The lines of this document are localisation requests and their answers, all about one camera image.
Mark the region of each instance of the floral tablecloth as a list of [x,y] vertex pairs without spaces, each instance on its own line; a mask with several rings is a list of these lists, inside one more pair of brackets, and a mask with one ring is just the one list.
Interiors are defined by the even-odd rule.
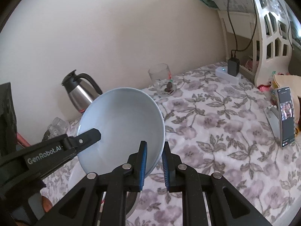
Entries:
[[[263,112],[268,99],[244,77],[238,85],[216,77],[215,68],[223,65],[176,76],[177,90],[167,98],[157,96],[153,87],[144,91],[162,111],[172,153],[200,173],[222,173],[275,224],[301,195],[300,142],[280,148]],[[55,181],[61,182],[60,174],[68,176],[72,164],[67,167],[52,175],[58,176]],[[48,186],[51,181],[45,180]],[[145,179],[139,204],[126,225],[182,225],[181,197],[166,191],[159,161]]]

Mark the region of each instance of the light blue bowl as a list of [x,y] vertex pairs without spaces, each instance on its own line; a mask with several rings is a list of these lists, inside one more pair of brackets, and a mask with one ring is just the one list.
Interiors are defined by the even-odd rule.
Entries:
[[147,142],[146,173],[159,161],[165,140],[162,114],[154,100],[135,88],[117,88],[100,95],[87,108],[77,135],[96,128],[101,140],[78,154],[86,173],[109,173],[127,162]]

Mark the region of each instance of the bowl rim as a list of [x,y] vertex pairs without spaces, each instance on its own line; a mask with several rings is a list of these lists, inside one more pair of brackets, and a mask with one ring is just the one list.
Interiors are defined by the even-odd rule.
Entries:
[[[161,122],[162,122],[162,125],[163,125],[163,137],[162,137],[163,142],[162,142],[162,145],[161,145],[161,148],[160,148],[160,152],[159,152],[158,157],[156,158],[155,163],[151,166],[151,168],[149,169],[149,171],[147,171],[145,173],[145,177],[147,177],[155,169],[155,167],[156,167],[157,163],[159,162],[159,160],[161,158],[161,155],[163,153],[164,142],[165,142],[165,123],[164,123],[164,119],[163,119],[161,110],[160,110],[159,106],[156,104],[156,102],[152,99],[152,97],[150,97],[150,95],[148,95],[147,93],[143,92],[142,90],[139,90],[137,88],[132,88],[132,87],[118,87],[118,88],[114,88],[114,89],[111,89],[111,90],[103,93],[102,95],[99,95],[96,99],[101,98],[102,96],[104,96],[106,94],[109,94],[110,92],[115,91],[115,90],[130,90],[130,91],[135,91],[135,92],[139,92],[139,93],[142,93],[142,94],[146,95],[149,98],[149,100],[156,106],[158,112],[160,113],[159,116],[160,116],[160,119],[161,119]],[[85,110],[84,114],[82,115],[82,117],[81,117],[81,119],[79,121],[79,126],[78,126],[78,129],[77,129],[77,132],[76,132],[76,136],[78,136],[80,134],[80,128],[81,128],[82,120],[83,120],[83,118],[85,116],[85,113],[87,113],[87,111],[89,110],[89,108],[91,108],[90,106],[93,106],[93,103],[95,102],[95,100],[88,106],[88,108]]]

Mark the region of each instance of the white wall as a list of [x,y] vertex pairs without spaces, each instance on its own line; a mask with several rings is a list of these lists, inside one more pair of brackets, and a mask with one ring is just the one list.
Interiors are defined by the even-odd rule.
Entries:
[[177,74],[224,58],[217,12],[198,0],[22,0],[0,34],[0,83],[36,143],[56,116],[79,116],[60,85],[74,69],[107,91],[148,86],[156,63]]

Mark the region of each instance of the power strip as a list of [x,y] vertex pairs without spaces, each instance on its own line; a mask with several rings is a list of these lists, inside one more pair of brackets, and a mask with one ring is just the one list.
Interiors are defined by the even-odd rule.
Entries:
[[222,78],[230,83],[237,85],[239,83],[239,79],[241,79],[241,73],[238,73],[237,76],[232,76],[232,75],[229,75],[227,72],[228,72],[227,66],[225,66],[225,67],[220,66],[220,67],[216,68],[215,75],[219,78]]

